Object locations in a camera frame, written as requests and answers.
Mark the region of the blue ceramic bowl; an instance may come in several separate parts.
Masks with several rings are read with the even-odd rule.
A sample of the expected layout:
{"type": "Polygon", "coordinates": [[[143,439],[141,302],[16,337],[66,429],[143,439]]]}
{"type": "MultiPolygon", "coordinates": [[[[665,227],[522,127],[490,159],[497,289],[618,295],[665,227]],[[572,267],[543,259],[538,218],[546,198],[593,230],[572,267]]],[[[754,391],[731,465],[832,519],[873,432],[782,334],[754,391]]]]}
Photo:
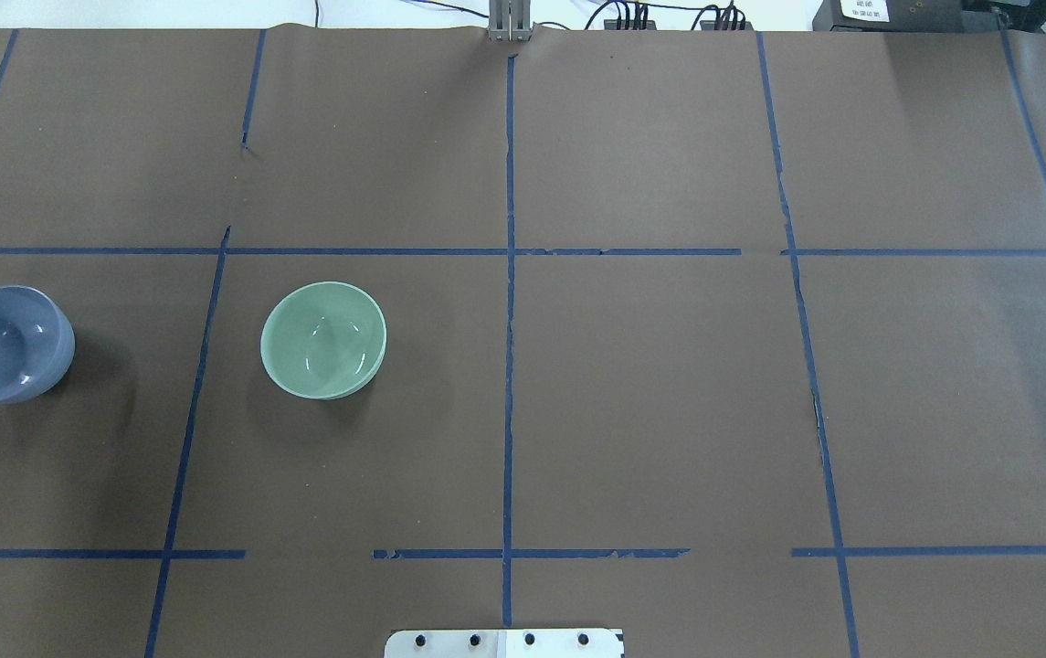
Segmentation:
{"type": "Polygon", "coordinates": [[[75,349],[75,330],[51,297],[28,286],[0,287],[0,405],[50,391],[75,349]]]}

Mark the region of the green ceramic bowl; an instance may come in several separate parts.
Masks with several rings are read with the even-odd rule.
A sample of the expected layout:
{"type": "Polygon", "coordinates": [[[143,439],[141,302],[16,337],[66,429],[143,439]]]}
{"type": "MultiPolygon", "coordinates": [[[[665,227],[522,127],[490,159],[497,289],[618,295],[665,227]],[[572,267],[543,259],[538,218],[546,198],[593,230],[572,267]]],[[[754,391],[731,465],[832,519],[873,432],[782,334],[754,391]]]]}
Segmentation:
{"type": "Polygon", "coordinates": [[[387,321],[368,292],[343,281],[289,292],[262,328],[268,378],[296,398],[348,398],[372,382],[387,353],[387,321]]]}

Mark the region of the brown paper table cover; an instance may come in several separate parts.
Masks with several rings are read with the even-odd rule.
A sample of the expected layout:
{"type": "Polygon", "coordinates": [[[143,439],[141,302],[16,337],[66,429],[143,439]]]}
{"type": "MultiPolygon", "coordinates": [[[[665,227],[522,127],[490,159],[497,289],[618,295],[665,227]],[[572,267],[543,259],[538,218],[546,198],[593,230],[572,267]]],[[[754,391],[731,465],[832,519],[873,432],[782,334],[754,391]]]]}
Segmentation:
{"type": "Polygon", "coordinates": [[[9,283],[0,657],[1046,657],[1046,35],[0,30],[9,283]]]}

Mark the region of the black power strip left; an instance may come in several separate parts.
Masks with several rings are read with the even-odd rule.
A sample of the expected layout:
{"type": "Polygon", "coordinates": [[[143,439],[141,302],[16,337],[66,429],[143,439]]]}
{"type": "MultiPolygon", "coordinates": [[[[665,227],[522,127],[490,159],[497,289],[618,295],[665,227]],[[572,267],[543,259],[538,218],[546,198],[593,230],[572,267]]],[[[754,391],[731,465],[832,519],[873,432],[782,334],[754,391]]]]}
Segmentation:
{"type": "Polygon", "coordinates": [[[656,22],[649,16],[649,12],[638,12],[636,14],[623,14],[615,18],[606,18],[602,21],[602,29],[609,32],[649,32],[656,30],[656,22]]]}

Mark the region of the black box with label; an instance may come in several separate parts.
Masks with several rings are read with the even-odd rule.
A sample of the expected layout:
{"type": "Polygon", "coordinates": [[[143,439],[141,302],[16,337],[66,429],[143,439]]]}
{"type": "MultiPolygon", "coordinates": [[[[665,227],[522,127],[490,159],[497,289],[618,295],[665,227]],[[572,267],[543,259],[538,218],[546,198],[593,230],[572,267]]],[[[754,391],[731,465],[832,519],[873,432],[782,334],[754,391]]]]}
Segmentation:
{"type": "Polygon", "coordinates": [[[823,1],[811,18],[814,32],[975,35],[998,32],[1001,18],[965,1],[823,1]]]}

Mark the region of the grey aluminium frame post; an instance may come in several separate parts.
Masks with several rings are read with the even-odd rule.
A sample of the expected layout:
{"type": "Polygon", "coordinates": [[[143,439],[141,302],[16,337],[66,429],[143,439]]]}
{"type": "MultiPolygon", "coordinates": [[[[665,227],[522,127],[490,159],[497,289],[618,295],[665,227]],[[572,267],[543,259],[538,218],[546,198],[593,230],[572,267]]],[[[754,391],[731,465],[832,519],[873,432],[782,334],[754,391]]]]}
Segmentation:
{"type": "Polygon", "coordinates": [[[535,35],[530,0],[488,1],[488,39],[499,42],[530,41],[535,35]]]}

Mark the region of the white metal base plate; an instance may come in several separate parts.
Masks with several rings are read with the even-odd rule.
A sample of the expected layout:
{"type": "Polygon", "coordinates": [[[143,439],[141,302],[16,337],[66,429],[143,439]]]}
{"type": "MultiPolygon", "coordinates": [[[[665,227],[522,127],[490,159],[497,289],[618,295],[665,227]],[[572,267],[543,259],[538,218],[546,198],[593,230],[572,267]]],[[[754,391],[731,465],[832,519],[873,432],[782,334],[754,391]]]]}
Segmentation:
{"type": "Polygon", "coordinates": [[[385,657],[624,657],[623,632],[607,628],[402,630],[385,657]]]}

